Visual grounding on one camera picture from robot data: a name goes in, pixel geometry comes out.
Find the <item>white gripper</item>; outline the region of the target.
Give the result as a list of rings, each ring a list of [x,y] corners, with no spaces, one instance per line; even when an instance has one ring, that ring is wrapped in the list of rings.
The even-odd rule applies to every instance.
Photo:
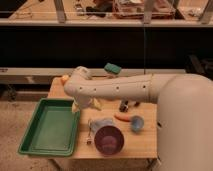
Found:
[[[98,99],[92,99],[89,97],[75,97],[71,107],[71,111],[73,113],[76,113],[82,109],[92,108],[92,107],[94,107],[97,110],[102,109],[102,105]]]

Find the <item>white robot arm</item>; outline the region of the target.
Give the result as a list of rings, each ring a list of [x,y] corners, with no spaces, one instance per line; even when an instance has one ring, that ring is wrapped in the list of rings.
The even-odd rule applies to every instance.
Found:
[[[84,109],[94,98],[157,106],[155,171],[213,171],[213,81],[198,74],[145,74],[96,80],[77,67],[64,91]]]

